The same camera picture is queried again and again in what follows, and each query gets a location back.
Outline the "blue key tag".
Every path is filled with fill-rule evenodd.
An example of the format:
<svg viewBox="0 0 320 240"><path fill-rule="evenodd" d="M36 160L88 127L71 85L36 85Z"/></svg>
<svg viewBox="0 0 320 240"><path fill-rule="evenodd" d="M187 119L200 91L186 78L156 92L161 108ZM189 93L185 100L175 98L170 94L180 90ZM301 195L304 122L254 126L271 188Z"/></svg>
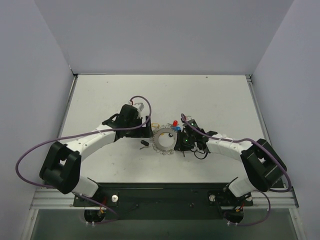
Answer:
<svg viewBox="0 0 320 240"><path fill-rule="evenodd" d="M174 127L173 128L175 131L180 131L181 130L181 128L179 127L179 126L176 126L176 127Z"/></svg>

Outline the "metal ring disc with keyrings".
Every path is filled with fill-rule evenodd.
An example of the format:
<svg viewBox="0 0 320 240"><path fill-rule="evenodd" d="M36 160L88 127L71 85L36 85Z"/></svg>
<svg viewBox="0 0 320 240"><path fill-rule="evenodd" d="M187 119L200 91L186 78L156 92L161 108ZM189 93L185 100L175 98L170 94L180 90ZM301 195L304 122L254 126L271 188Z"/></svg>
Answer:
<svg viewBox="0 0 320 240"><path fill-rule="evenodd" d="M177 131L171 124L160 125L160 127L151 127L153 137L150 138L153 150L162 155L173 155L177 141Z"/></svg>

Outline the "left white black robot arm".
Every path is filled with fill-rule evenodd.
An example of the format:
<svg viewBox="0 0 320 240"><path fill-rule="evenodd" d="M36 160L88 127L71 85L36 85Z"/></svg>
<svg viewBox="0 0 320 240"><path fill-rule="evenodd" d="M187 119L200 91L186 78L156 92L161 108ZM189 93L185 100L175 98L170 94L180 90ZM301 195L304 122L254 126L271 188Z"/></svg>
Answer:
<svg viewBox="0 0 320 240"><path fill-rule="evenodd" d="M122 106L116 113L103 121L94 134L79 137L67 143L54 142L47 153L39 176L63 194L75 193L84 196L92 206L101 203L103 194L93 180L81 176L81 163L102 147L113 144L121 138L150 138L153 136L151 123L143 123L142 102Z"/></svg>

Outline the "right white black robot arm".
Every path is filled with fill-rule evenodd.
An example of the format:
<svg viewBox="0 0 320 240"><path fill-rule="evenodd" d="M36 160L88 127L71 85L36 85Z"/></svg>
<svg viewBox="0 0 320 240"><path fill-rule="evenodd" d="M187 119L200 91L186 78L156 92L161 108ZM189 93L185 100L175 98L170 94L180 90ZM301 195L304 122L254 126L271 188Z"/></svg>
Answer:
<svg viewBox="0 0 320 240"><path fill-rule="evenodd" d="M292 189L287 167L265 139L233 139L216 131L205 132L194 119L186 121L177 132L175 151L219 154L243 164L246 176L236 177L226 190L240 198L254 190L285 193Z"/></svg>

